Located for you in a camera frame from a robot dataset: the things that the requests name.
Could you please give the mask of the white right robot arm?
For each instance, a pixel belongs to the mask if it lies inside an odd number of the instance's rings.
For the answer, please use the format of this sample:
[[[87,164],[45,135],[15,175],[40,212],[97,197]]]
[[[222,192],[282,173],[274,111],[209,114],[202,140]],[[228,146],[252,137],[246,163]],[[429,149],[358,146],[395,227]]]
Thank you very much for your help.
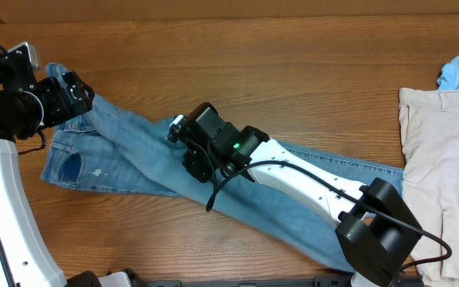
[[[287,151],[250,126],[237,130],[216,120],[199,124],[178,116],[167,138],[189,149],[183,164],[201,182],[221,169],[274,188],[315,211],[335,229],[343,255],[355,269],[352,284],[392,286],[417,244],[418,221],[387,181],[370,184],[333,175]]]

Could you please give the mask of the light blue denim jeans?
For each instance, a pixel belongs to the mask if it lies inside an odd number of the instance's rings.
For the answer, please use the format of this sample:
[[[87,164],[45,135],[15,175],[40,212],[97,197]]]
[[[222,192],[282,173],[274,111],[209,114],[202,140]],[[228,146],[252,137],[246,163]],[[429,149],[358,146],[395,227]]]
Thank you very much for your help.
[[[171,121],[152,123],[96,95],[92,111],[56,126],[41,179],[79,191],[184,197],[204,204],[213,186],[182,165],[185,146],[167,140]],[[353,270],[334,227],[276,189],[239,176],[220,191],[214,208],[329,268]]]

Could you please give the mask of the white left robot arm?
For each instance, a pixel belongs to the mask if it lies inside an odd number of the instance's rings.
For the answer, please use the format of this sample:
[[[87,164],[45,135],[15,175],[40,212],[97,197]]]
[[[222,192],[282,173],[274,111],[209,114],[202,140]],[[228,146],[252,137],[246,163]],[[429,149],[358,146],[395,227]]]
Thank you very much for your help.
[[[100,282],[91,271],[67,278],[47,250],[23,188],[15,143],[90,111],[95,93],[75,72],[37,81],[40,67],[28,42],[12,49],[0,45],[0,286],[96,287]]]

